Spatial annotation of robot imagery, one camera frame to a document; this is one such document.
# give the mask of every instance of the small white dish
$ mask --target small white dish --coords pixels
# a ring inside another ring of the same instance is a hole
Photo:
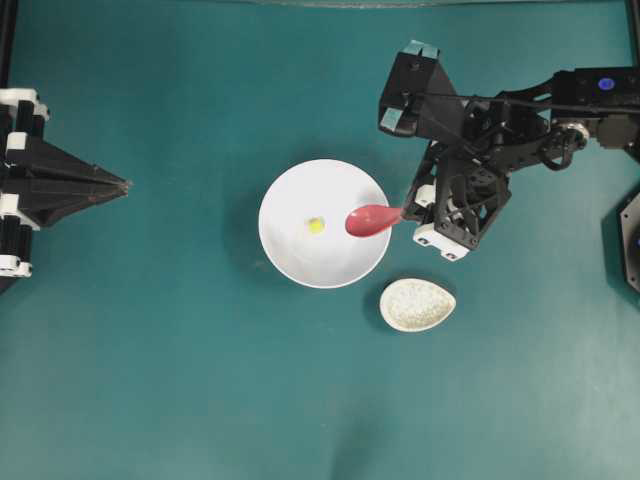
[[[417,278],[397,280],[384,289],[380,312],[401,332],[422,332],[442,323],[456,307],[456,299],[435,283]]]
[[[349,285],[373,270],[391,237],[391,229],[368,238],[347,233],[347,215],[367,204],[389,205],[376,181],[358,167],[338,160],[296,165],[262,200],[262,247],[294,282],[313,288]]]

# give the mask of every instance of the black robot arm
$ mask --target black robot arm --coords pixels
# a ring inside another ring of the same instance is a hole
[[[525,90],[460,96],[438,57],[415,41],[397,55],[378,125],[430,140],[404,218],[419,224],[414,240],[449,260],[477,248],[511,197],[513,172],[538,164],[563,170],[591,138],[640,156],[640,69],[561,71]]]

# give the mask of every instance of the teal surface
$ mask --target teal surface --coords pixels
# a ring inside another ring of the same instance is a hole
[[[640,170],[624,154],[514,175],[455,264],[409,224],[338,290],[263,254],[260,199],[298,162],[352,162],[401,202],[424,142],[379,133],[376,104],[411,38],[442,49],[461,93],[631,62],[622,2],[22,2],[12,84],[50,105],[48,140],[135,186],[38,234],[33,278],[0,298],[0,478],[640,476],[640,318],[613,216]],[[404,276],[454,292],[452,317],[387,328],[377,301]]]

